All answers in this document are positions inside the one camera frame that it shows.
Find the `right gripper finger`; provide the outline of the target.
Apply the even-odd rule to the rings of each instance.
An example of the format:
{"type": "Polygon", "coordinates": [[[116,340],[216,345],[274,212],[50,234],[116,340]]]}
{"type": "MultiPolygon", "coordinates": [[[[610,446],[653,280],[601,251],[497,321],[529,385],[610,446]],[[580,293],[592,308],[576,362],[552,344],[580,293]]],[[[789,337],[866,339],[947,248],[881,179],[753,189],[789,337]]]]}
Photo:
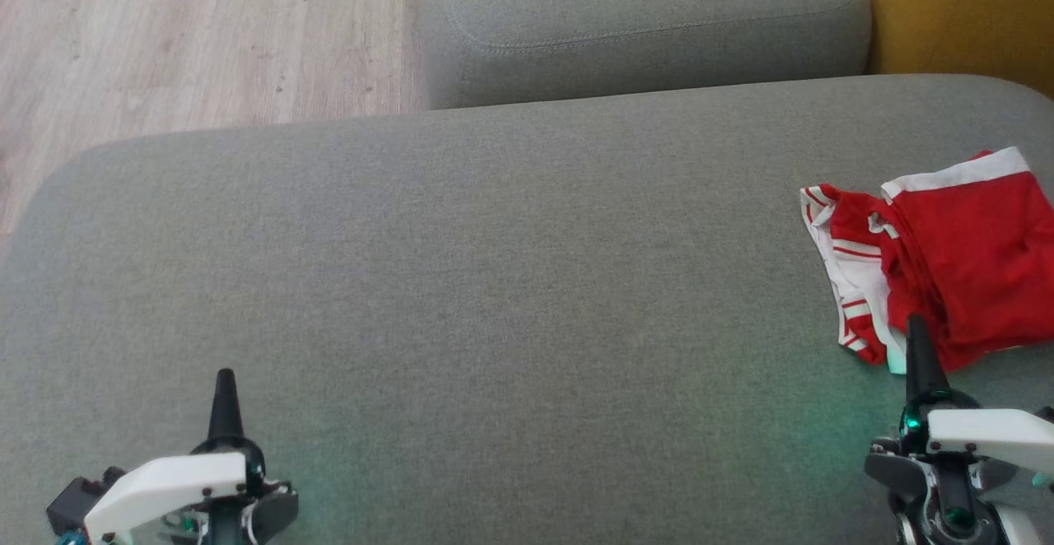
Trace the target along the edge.
{"type": "Polygon", "coordinates": [[[936,405],[951,402],[951,386],[925,316],[907,316],[906,406],[936,405]]]}

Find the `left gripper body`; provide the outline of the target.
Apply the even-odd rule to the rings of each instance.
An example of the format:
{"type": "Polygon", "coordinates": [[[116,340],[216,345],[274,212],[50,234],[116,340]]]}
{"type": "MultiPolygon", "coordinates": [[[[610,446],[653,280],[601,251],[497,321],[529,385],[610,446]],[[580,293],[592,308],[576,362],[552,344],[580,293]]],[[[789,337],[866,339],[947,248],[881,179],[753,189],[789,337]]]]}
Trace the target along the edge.
{"type": "Polygon", "coordinates": [[[165,515],[196,544],[268,544],[300,515],[300,492],[266,476],[249,439],[204,440],[181,456],[152,459],[114,482],[84,515],[90,544],[132,544],[134,531],[165,515]]]}

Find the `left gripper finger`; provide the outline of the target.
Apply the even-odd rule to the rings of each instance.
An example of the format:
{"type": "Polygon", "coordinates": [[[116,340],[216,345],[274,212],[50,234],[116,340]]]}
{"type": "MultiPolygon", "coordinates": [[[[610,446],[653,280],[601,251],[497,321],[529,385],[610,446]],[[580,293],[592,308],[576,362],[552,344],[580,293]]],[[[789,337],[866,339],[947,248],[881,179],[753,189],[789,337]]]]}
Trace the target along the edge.
{"type": "Polygon", "coordinates": [[[231,368],[223,368],[216,373],[207,440],[210,443],[238,443],[243,437],[235,372],[231,368]]]}

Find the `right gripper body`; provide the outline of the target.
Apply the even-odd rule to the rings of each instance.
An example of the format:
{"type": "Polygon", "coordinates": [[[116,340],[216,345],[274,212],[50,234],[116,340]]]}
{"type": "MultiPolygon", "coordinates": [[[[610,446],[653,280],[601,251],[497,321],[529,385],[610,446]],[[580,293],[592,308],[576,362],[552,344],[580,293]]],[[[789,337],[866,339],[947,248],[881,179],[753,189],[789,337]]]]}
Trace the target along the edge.
{"type": "Polygon", "coordinates": [[[1051,487],[1050,414],[983,408],[953,390],[910,400],[896,433],[865,456],[899,544],[1042,544],[1023,509],[985,498],[1020,471],[1051,487]]]}

